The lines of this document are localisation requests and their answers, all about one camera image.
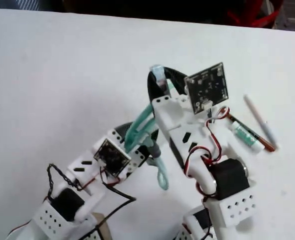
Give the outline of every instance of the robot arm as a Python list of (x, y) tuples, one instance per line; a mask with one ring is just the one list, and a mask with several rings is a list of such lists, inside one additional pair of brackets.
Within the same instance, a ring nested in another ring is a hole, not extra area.
[[(146, 120), (142, 131), (132, 129), (141, 125), (137, 122), (109, 130), (61, 174), (64, 182), (54, 187), (52, 182), (51, 187), (50, 181), (48, 198), (17, 240), (83, 240), (89, 236), (101, 239), (97, 230), (104, 221), (98, 222), (92, 212), (106, 190), (127, 179), (150, 155), (156, 160), (160, 157), (161, 152), (150, 139), (154, 121), (185, 175), (195, 178), (196, 189), (204, 195), (204, 204), (183, 217), (181, 234), (193, 240), (205, 240), (208, 236), (237, 239), (236, 225), (251, 217), (257, 205), (255, 182), (250, 179), (253, 170), (243, 146), (226, 127), (210, 124), (206, 111), (215, 111), (215, 105), (228, 98), (223, 64), (188, 78), (170, 68), (157, 68), (158, 74), (154, 69), (148, 75), (151, 105), (139, 116), (146, 118), (153, 111), (155, 119)], [(178, 97), (166, 95), (170, 91), (164, 78), (171, 79)], [(161, 163), (155, 161), (152, 165), (161, 169)], [(159, 171), (158, 179), (164, 182), (166, 190), (164, 169)], [(88, 194), (86, 200), (79, 191)], [(135, 200), (129, 196), (128, 199), (116, 210)]]

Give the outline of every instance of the white surface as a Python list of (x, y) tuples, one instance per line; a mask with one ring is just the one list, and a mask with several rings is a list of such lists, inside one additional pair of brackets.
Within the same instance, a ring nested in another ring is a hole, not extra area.
[[(41, 205), (48, 163), (66, 168), (141, 112), (151, 65), (189, 75), (219, 62), (231, 113), (261, 134), (243, 101), (251, 93), (282, 145), (256, 160), (260, 209), (240, 230), (295, 239), (295, 32), (12, 10), (0, 10), (0, 239)], [(201, 204), (166, 146), (163, 159), (169, 191), (147, 165), (119, 187), (137, 201), (108, 221), (114, 239), (170, 239)], [(98, 211), (123, 201), (108, 193)]]

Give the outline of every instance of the black cable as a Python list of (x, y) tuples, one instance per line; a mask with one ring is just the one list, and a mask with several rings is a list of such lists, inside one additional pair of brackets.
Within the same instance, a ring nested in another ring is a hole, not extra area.
[[(204, 196), (203, 198), (203, 205), (204, 203), (211, 197), (207, 197), (207, 196)], [(204, 205), (204, 209), (206, 210), (206, 214), (207, 214), (207, 224), (208, 224), (208, 227), (207, 227), (207, 232), (206, 234), (200, 239), (200, 240), (205, 240), (208, 236), (211, 236), (213, 238), (213, 235), (212, 233), (210, 233), (210, 229), (211, 229), (211, 218), (210, 218), (210, 212), (209, 212), (209, 209)]]
[(48, 184), (49, 184), (49, 189), (48, 189), (48, 192), (47, 192), (47, 198), (50, 201), (53, 200), (51, 195), (52, 195), (53, 185), (54, 185), (54, 182), (52, 180), (52, 175), (51, 175), (51, 168), (54, 168), (57, 171), (57, 173), (67, 182), (68, 185), (70, 185), (72, 187), (75, 187), (78, 191), (83, 190), (79, 181), (76, 180), (75, 182), (72, 182), (55, 164), (50, 163), (48, 165), (47, 169), (46, 169), (47, 175), (48, 175)]
[(100, 221), (96, 226), (95, 228), (93, 228), (91, 231), (89, 231), (88, 233), (86, 233), (85, 235), (83, 235), (79, 240), (84, 240), (86, 239), (87, 237), (89, 237), (92, 233), (94, 233), (95, 231), (97, 231), (113, 214), (115, 214), (118, 210), (120, 210), (121, 208), (123, 208), (124, 206), (136, 201), (137, 199), (133, 196), (130, 196), (130, 195), (127, 195), (125, 194), (124, 192), (121, 192), (119, 190), (117, 190), (116, 188), (112, 187), (112, 186), (109, 186), (107, 185), (104, 181), (103, 181), (103, 178), (102, 178), (102, 174), (101, 174), (101, 180), (102, 180), (102, 183), (104, 184), (104, 186), (109, 189), (110, 191), (128, 199), (126, 202), (122, 203), (120, 206), (118, 206), (117, 208), (115, 208), (112, 212), (110, 212), (105, 218), (103, 218), (102, 221)]

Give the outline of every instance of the marker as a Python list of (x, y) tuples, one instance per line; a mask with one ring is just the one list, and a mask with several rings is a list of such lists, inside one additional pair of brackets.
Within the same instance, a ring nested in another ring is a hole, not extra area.
[(240, 124), (245, 130), (247, 130), (255, 139), (257, 139), (261, 144), (264, 145), (265, 149), (268, 150), (269, 152), (274, 152), (276, 150), (276, 148), (269, 143), (268, 141), (266, 141), (263, 137), (261, 137), (260, 135), (258, 135), (255, 131), (253, 131), (251, 128), (249, 128), (248, 126), (246, 126), (244, 123), (242, 123), (240, 120), (238, 120), (237, 118), (235, 118), (233, 115), (231, 115), (230, 113), (227, 114), (226, 116), (228, 119), (230, 119), (232, 122), (237, 122), (238, 124)]
[(254, 115), (255, 119), (257, 120), (258, 124), (261, 126), (263, 132), (265, 133), (267, 139), (272, 143), (272, 145), (276, 148), (278, 146), (276, 138), (274, 137), (274, 134), (272, 133), (268, 122), (264, 121), (262, 116), (259, 114), (257, 108), (254, 106), (252, 100), (250, 99), (250, 97), (245, 94), (244, 95), (244, 101), (246, 102), (248, 108), (250, 109), (250, 111), (252, 112), (252, 114)]

